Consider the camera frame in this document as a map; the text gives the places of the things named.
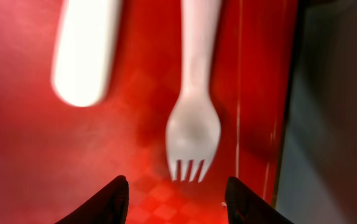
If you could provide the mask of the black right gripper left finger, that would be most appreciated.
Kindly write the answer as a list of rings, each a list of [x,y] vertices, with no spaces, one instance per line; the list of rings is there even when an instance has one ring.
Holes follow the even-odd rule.
[[[128,205],[129,184],[119,175],[56,224],[125,224]]]

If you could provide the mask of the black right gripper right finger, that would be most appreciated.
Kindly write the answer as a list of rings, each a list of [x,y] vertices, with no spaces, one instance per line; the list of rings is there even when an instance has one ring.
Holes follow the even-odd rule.
[[[227,180],[225,202],[229,224],[294,224],[237,177]]]

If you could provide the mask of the white plastic fork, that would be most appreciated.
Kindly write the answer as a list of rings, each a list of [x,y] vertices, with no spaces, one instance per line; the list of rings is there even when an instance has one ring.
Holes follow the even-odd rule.
[[[182,0],[182,77],[166,127],[172,180],[201,182],[218,149],[221,122],[209,86],[221,0]]]

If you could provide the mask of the white plastic spoon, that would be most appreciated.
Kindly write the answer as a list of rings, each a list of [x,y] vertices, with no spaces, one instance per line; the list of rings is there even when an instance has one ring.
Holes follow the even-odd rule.
[[[108,89],[122,0],[64,0],[58,22],[51,84],[68,105],[99,103]]]

